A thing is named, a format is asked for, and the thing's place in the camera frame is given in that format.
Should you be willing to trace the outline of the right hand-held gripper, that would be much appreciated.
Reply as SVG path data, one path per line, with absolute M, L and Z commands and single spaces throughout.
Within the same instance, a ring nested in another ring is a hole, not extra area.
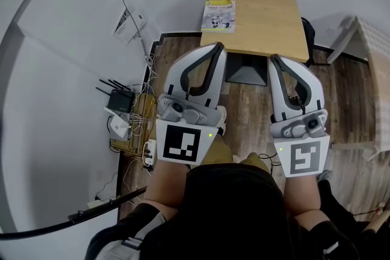
M 320 80 L 302 63 L 274 54 L 269 57 L 274 146 L 286 177 L 322 172 L 330 145 L 327 110 Z M 289 96 L 283 72 L 296 80 L 296 96 Z

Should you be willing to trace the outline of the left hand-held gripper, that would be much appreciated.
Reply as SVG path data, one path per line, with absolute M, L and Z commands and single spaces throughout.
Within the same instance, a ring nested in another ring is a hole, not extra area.
M 202 46 L 178 58 L 158 98 L 156 120 L 159 160 L 199 165 L 213 143 L 222 116 L 216 109 L 225 77 L 222 43 Z M 188 74 L 210 60 L 201 86 L 190 87 Z

